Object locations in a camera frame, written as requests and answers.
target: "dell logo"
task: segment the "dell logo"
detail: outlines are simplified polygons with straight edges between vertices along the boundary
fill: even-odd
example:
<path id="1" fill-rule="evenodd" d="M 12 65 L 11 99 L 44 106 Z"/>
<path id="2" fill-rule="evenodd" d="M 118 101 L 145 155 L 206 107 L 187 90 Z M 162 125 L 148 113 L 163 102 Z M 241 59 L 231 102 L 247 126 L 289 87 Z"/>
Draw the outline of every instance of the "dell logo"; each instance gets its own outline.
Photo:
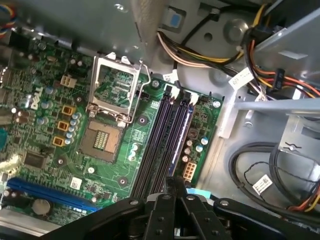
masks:
<path id="1" fill-rule="evenodd" d="M 35 88 L 34 96 L 33 96 L 33 99 L 32 99 L 31 106 L 30 106 L 31 109 L 33 109 L 33 110 L 37 110 L 38 109 L 39 102 L 40 102 L 40 97 L 42 95 L 42 91 L 43 90 L 44 90 L 43 87 L 36 87 Z"/>

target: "motherboard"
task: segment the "motherboard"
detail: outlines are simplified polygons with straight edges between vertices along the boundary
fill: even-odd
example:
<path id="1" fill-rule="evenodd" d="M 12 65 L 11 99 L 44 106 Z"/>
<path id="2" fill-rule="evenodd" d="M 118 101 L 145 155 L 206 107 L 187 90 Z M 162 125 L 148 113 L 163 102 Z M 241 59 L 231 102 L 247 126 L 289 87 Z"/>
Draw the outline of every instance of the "motherboard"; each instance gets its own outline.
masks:
<path id="1" fill-rule="evenodd" d="M 63 226 L 127 197 L 195 186 L 222 101 L 113 54 L 13 33 L 0 81 L 1 207 Z"/>

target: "green circuit board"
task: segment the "green circuit board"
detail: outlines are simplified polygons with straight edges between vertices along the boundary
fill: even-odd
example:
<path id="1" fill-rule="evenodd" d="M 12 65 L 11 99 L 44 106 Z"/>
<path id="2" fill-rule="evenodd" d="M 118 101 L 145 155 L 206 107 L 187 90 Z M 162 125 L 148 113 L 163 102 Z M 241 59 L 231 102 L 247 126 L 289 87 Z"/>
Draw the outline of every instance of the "green circuit board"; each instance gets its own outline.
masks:
<path id="1" fill-rule="evenodd" d="M 157 88 L 147 86 L 143 93 L 148 98 L 139 101 L 134 122 L 121 128 L 112 117 L 98 114 L 92 119 L 86 112 L 92 57 L 36 39 L 30 41 L 27 53 L 22 55 L 17 51 L 13 59 L 14 65 L 7 70 L 9 78 L 2 86 L 6 90 L 3 106 L 16 112 L 12 124 L 5 128 L 8 136 L 0 152 L 1 192 L 6 189 L 7 179 L 19 177 L 88 201 L 95 198 L 99 208 L 129 197 L 166 83 L 157 79 Z M 132 76 L 114 69 L 102 73 L 95 96 L 116 106 L 127 106 Z M 70 81 L 62 82 L 63 76 Z M 147 80 L 147 76 L 141 74 L 138 82 Z M 206 99 L 200 100 L 195 108 L 190 126 L 198 133 L 193 136 L 189 154 L 191 161 L 198 164 L 192 184 L 199 178 L 209 148 L 206 145 L 202 152 L 197 152 L 195 145 L 204 136 L 210 141 L 221 109 L 213 107 L 213 102 L 219 100 L 204 97 Z M 142 117 L 146 119 L 143 124 L 139 122 Z M 69 132 L 70 127 L 72 137 L 67 138 L 66 129 Z M 113 132 L 113 135 L 104 135 L 104 132 Z M 89 144 L 91 134 L 95 137 L 93 146 Z M 97 152 L 107 148 L 108 154 Z M 136 148 L 134 157 L 131 156 L 133 148 Z M 184 163 L 179 162 L 176 174 L 182 174 L 184 167 Z M 60 226 L 89 213 L 57 203 L 45 215 L 35 214 L 31 205 L 7 208 Z"/>

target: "barcode sticker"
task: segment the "barcode sticker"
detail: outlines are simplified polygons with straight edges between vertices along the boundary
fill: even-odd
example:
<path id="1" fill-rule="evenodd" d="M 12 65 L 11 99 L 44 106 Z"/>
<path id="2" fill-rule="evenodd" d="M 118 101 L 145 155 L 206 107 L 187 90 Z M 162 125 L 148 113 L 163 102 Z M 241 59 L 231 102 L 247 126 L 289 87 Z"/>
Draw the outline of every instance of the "barcode sticker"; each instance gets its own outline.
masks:
<path id="1" fill-rule="evenodd" d="M 271 179 L 265 174 L 259 181 L 257 181 L 252 187 L 255 192 L 260 196 L 268 187 L 272 185 Z"/>
<path id="2" fill-rule="evenodd" d="M 171 84 L 174 84 L 175 81 L 179 80 L 178 71 L 176 69 L 172 70 L 171 73 L 163 74 L 162 77 L 163 77 L 163 80 Z"/>
<path id="3" fill-rule="evenodd" d="M 71 180 L 70 188 L 80 190 L 81 184 L 82 180 L 80 178 L 73 177 Z"/>
<path id="4" fill-rule="evenodd" d="M 233 78 L 231 78 L 229 80 L 229 84 L 235 91 L 237 91 L 253 79 L 254 79 L 254 76 L 251 74 L 249 68 L 246 67 L 237 75 L 235 75 Z"/>

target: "blue pcie slot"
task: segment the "blue pcie slot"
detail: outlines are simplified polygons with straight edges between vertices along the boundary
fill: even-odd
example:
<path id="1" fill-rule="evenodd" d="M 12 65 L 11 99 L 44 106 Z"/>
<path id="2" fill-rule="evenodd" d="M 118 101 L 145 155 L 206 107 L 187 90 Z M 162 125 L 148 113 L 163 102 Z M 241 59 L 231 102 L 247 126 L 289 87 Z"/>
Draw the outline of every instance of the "blue pcie slot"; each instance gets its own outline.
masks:
<path id="1" fill-rule="evenodd" d="M 53 203 L 67 205 L 90 212 L 99 210 L 97 206 L 93 205 L 93 203 L 88 200 L 58 190 L 50 189 L 45 186 L 26 182 L 18 177 L 10 178 L 6 185 L 11 189 L 25 192 L 31 196 L 45 199 Z"/>

